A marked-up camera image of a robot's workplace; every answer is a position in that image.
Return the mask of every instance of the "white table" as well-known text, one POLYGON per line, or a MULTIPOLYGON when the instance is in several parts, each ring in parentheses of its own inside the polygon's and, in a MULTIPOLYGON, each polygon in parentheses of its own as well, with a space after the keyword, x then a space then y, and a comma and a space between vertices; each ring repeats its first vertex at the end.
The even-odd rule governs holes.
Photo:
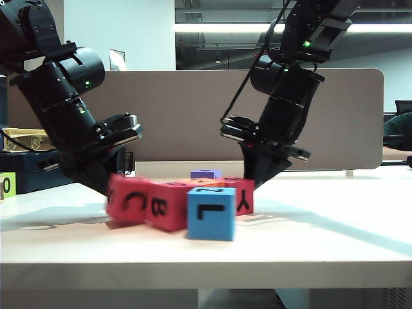
POLYGON ((22 290, 412 287, 412 170, 285 172, 255 191, 233 242, 110 229, 73 184, 1 205, 1 284, 22 290))

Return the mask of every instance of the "cable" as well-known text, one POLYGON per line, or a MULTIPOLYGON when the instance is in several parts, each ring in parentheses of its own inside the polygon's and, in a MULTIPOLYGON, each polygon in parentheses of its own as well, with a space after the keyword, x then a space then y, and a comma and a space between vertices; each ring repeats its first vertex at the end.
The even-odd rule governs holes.
POLYGON ((287 9, 290 2, 291 2, 291 0, 286 1, 285 5, 282 7, 282 10, 280 11, 278 17, 270 23, 269 29, 265 34, 265 42, 262 46, 262 49, 260 50, 259 54, 257 55, 255 61, 252 64, 252 66, 250 67, 248 73, 246 74, 245 79, 241 83, 241 85, 240 85, 238 91, 236 92, 236 94, 234 95, 232 101, 230 102, 229 107, 226 109, 223 116, 220 118, 220 123, 221 124, 225 125, 224 119, 229 114, 229 112, 233 108, 234 104, 236 103, 238 97, 240 96, 241 92, 243 91, 243 88, 246 86, 246 83, 248 82, 248 80, 250 78, 250 74, 251 74, 252 70, 256 67, 256 64, 259 62, 260 57, 262 57, 262 55, 265 53, 266 49, 268 48, 268 46, 270 44, 270 40, 273 36, 275 26, 280 22, 280 20, 282 20, 284 14, 285 14, 285 11, 286 11, 286 9, 287 9))
POLYGON ((34 150, 33 148, 27 147, 26 145, 23 145, 19 141, 15 140, 12 138, 10 135, 8 135, 6 132, 3 131, 3 129, 0 129, 0 135, 3 135, 7 140, 11 141, 12 143, 16 144, 17 146, 30 151, 31 153, 50 153, 52 151, 55 151, 55 149, 49 149, 49 150, 34 150))

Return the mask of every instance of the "black letter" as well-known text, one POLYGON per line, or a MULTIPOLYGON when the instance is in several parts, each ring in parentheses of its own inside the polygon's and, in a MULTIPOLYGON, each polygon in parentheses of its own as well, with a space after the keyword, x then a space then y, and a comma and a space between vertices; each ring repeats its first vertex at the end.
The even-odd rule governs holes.
POLYGON ((224 211, 223 205, 198 205, 198 220, 203 220, 203 212, 205 211, 224 211))
POLYGON ((196 190, 196 192, 200 192, 200 191, 222 192, 223 189, 206 189, 206 188, 199 188, 199 189, 196 190))
POLYGON ((5 190, 5 193, 9 193, 11 187, 12 187, 12 184, 11 184, 11 182, 10 182, 9 177, 5 178, 5 181, 4 181, 4 183, 3 183, 3 189, 5 190))
POLYGON ((165 216, 166 210, 167 210, 166 200, 162 200, 160 198, 152 199, 152 214, 154 214, 155 216, 158 216, 158 215, 165 216))
POLYGON ((132 193, 129 193, 128 195, 126 195, 126 197, 124 198, 123 204, 122 204, 122 210, 126 211, 130 208, 128 201, 131 200, 132 198, 141 198, 143 199, 143 203, 142 203, 142 210, 146 209, 146 204, 147 204, 147 196, 146 194, 144 194, 143 192, 139 192, 139 191, 134 191, 132 193))
POLYGON ((246 209, 249 209, 249 208, 250 208, 250 207, 249 207, 249 204, 248 204, 248 202, 247 202, 247 200, 246 200, 246 190, 242 190, 242 200, 240 201, 237 210, 240 211, 240 210, 242 209, 242 206, 245 206, 246 209))

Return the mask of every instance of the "letter block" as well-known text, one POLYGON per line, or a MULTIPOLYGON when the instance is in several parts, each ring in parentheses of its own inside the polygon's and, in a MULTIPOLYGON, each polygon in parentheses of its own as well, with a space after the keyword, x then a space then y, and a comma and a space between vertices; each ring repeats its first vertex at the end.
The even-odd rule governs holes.
POLYGON ((236 215, 253 214, 255 181, 238 177, 224 177, 226 187, 236 188, 236 215))
POLYGON ((15 173, 14 172, 7 172, 7 173, 0 173, 0 176, 3 178, 2 183, 2 190, 3 190, 3 197, 4 198, 11 198, 15 196, 15 173))
POLYGON ((167 232, 187 228, 187 193, 194 183, 155 182, 148 190, 146 223, 167 232))
POLYGON ((195 184, 197 187, 224 187, 225 181, 222 179, 210 179, 210 178, 191 178, 181 179, 179 182, 195 184))
POLYGON ((236 189, 196 187, 188 193, 187 228, 191 239, 233 240, 236 189))
POLYGON ((113 221, 143 223, 146 217, 147 191, 152 184, 143 177, 124 177, 112 174, 108 187, 106 212, 113 221))
POLYGON ((219 178, 221 170, 219 169, 196 169, 191 171, 191 178, 219 178))

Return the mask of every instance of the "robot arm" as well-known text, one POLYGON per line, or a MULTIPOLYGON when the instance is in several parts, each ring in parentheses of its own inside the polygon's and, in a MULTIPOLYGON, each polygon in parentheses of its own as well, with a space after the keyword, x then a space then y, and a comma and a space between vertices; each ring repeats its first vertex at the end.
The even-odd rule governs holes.
POLYGON ((0 1, 0 73, 18 73, 17 85, 59 151, 44 169, 60 166, 65 176, 102 194, 111 173, 117 173, 117 146, 141 137, 134 115, 97 122, 80 95, 104 80, 102 61, 89 48, 61 44, 55 22, 41 0, 0 1), (41 66, 24 71, 23 62, 45 57, 41 66))
POLYGON ((317 87, 325 78, 303 69, 301 63, 313 62, 316 67, 329 60, 333 45, 349 28, 348 18, 359 3, 360 0, 297 0, 286 19, 280 49, 271 50, 268 46, 282 12, 269 28, 264 47, 242 85, 250 78, 257 91, 269 96, 260 119, 227 116, 239 92, 221 119, 221 135, 239 142, 244 177, 255 180, 256 188, 290 167, 290 156, 309 159, 308 151, 292 145, 305 125, 317 87))

